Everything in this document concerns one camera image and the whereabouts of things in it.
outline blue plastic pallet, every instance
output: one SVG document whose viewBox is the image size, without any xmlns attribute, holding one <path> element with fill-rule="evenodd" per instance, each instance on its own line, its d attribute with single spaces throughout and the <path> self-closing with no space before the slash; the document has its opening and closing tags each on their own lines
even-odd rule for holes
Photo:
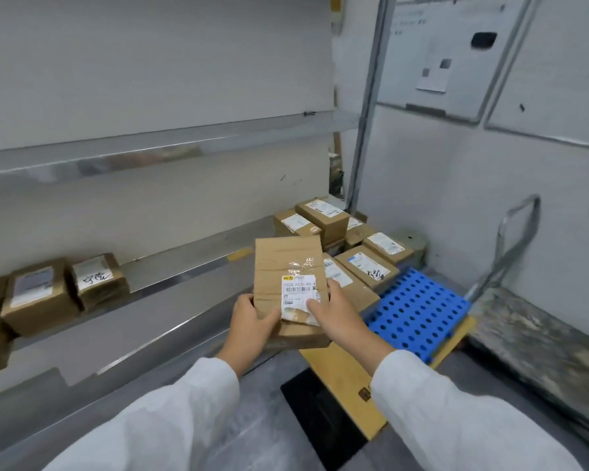
<svg viewBox="0 0 589 471">
<path fill-rule="evenodd" d="M 430 364 L 440 345 L 469 312 L 471 303 L 416 269 L 400 275 L 365 322 L 395 348 L 405 348 Z"/>
</svg>

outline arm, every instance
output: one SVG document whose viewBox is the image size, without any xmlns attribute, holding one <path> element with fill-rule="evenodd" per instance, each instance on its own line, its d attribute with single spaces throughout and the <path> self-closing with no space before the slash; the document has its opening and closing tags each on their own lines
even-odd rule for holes
<svg viewBox="0 0 589 471">
<path fill-rule="evenodd" d="M 407 350 L 369 331 L 340 285 L 308 309 L 329 337 L 373 377 L 375 404 L 427 471 L 580 470 L 534 421 L 498 398 L 461 392 Z"/>
<path fill-rule="evenodd" d="M 279 311 L 259 320 L 244 294 L 215 358 L 200 358 L 177 382 L 152 391 L 72 444 L 46 471 L 194 470 L 238 403 L 238 378 L 262 351 Z"/>
</svg>

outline black floor mat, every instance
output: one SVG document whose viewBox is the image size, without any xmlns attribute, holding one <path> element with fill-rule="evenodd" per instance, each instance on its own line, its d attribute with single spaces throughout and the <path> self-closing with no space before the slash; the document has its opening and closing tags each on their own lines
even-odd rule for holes
<svg viewBox="0 0 589 471">
<path fill-rule="evenodd" d="M 287 381 L 281 392 L 327 471 L 339 469 L 367 443 L 312 369 Z"/>
</svg>

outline gray floor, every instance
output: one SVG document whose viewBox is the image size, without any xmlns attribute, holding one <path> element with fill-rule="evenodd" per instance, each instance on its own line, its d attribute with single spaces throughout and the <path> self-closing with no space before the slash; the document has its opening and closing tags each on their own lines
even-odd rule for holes
<svg viewBox="0 0 589 471">
<path fill-rule="evenodd" d="M 241 380 L 241 402 L 224 436 L 213 447 L 205 470 L 321 471 L 314 449 L 299 426 L 279 387 L 307 368 L 297 351 L 282 352 Z M 585 470 L 589 447 L 569 431 L 564 420 L 524 388 L 499 377 L 463 352 L 454 352 L 439 372 L 464 391 L 500 397 L 524 412 L 566 446 Z M 390 427 L 366 444 L 345 471 L 413 471 L 421 468 Z"/>
</svg>

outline white lab coat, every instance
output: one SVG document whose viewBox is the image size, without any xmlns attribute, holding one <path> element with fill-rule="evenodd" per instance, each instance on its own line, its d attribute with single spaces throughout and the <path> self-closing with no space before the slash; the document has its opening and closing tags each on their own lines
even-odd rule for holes
<svg viewBox="0 0 589 471">
<path fill-rule="evenodd" d="M 461 392 L 406 350 L 379 365 L 375 404 L 427 471 L 580 470 L 503 400 Z M 239 399 L 236 374 L 201 358 L 179 381 L 133 402 L 57 456 L 46 471 L 187 471 L 202 466 Z"/>
</svg>

